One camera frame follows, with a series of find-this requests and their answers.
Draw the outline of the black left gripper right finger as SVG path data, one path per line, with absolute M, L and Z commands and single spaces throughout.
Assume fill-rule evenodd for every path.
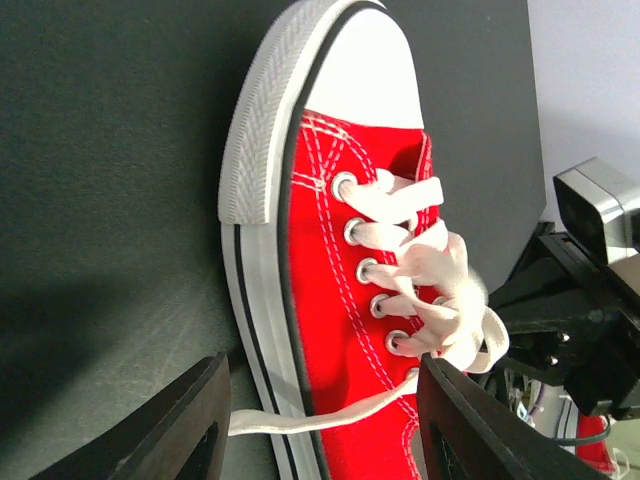
M 604 479 L 444 359 L 422 357 L 417 404 L 430 479 Z

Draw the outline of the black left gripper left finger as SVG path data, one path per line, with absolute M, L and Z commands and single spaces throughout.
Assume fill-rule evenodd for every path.
M 231 413 L 227 356 L 205 357 L 36 479 L 218 479 Z

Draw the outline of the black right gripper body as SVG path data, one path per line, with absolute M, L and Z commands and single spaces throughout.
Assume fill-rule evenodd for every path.
M 562 386 L 581 413 L 639 416 L 639 297 L 569 234 L 539 223 L 489 297 L 510 348 L 500 366 Z

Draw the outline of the white shoelace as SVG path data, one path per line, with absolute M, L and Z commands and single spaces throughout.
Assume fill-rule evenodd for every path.
M 270 185 L 246 170 L 220 182 L 229 288 L 266 392 L 263 410 L 232 414 L 231 435 L 409 437 L 422 355 L 484 373 L 506 354 L 464 240 L 435 215 L 438 179 L 296 175 L 289 242 L 264 218 Z

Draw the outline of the red canvas sneaker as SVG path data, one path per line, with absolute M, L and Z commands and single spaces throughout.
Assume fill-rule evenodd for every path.
M 229 130 L 218 215 L 233 311 L 284 479 L 423 479 L 424 355 L 484 374 L 509 337 L 440 216 L 411 49 L 377 1 L 298 1 Z

